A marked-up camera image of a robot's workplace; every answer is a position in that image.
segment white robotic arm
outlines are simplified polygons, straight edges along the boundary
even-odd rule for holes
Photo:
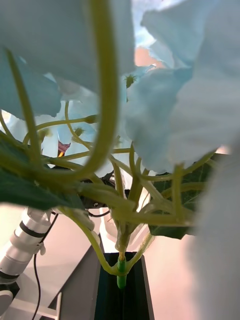
[[[8,309],[20,290],[16,280],[39,250],[51,226],[51,211],[26,208],[22,221],[0,252],[0,316]]]

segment black container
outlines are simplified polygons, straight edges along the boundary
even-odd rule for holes
[[[126,252],[129,261],[135,252]],[[118,261],[118,253],[104,253],[110,266]],[[154,320],[145,259],[132,267],[126,277],[126,288],[120,290],[117,277],[99,266],[90,320]]]

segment pale blue leaf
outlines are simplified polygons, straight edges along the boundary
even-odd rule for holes
[[[61,94],[58,90],[58,86],[42,74],[32,71],[19,57],[15,57],[15,61],[21,73],[34,115],[50,115],[55,117],[61,107]],[[6,50],[1,46],[0,107],[17,118],[24,119],[21,102],[9,66]]]
[[[131,2],[109,3],[122,75],[134,68]],[[97,59],[88,4],[87,0],[2,0],[0,44],[42,73],[96,91]]]
[[[209,181],[198,208],[189,260],[199,319],[238,319],[240,314],[240,140]]]
[[[51,122],[56,120],[49,115],[41,115],[35,117],[36,125]],[[9,121],[6,123],[8,129],[15,139],[23,142],[26,134],[28,133],[26,122],[16,118],[11,114]],[[59,149],[59,138],[57,128],[55,126],[50,126],[47,130],[45,138],[41,144],[42,154],[48,157],[57,157]]]
[[[128,90],[125,129],[143,165],[157,173],[172,169],[166,160],[169,117],[176,94],[192,75],[191,69],[155,69]]]
[[[136,47],[149,47],[154,42],[153,36],[141,25],[143,15],[149,10],[159,10],[172,6],[182,0],[132,0],[132,16]]]
[[[175,68],[193,64],[204,38],[206,19],[217,1],[174,1],[171,6],[164,5],[163,1],[160,10],[144,14],[142,25],[161,46],[172,52]],[[167,49],[162,54],[159,47],[157,49],[159,59],[166,59]]]
[[[209,16],[192,79],[171,116],[168,157],[181,163],[229,145],[240,131],[240,2],[221,0]]]

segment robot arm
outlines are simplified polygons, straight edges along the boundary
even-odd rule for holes
[[[26,208],[22,221],[0,252],[0,316],[8,309],[19,291],[16,283],[33,255],[44,253],[41,242],[51,226],[51,211]]]

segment black plant pot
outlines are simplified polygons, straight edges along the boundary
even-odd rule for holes
[[[126,252],[129,261],[135,252]],[[113,266],[118,253],[105,253],[106,260]],[[99,278],[95,285],[91,320],[154,320],[145,259],[142,256],[126,277],[126,287],[120,290],[117,277],[99,267]]]

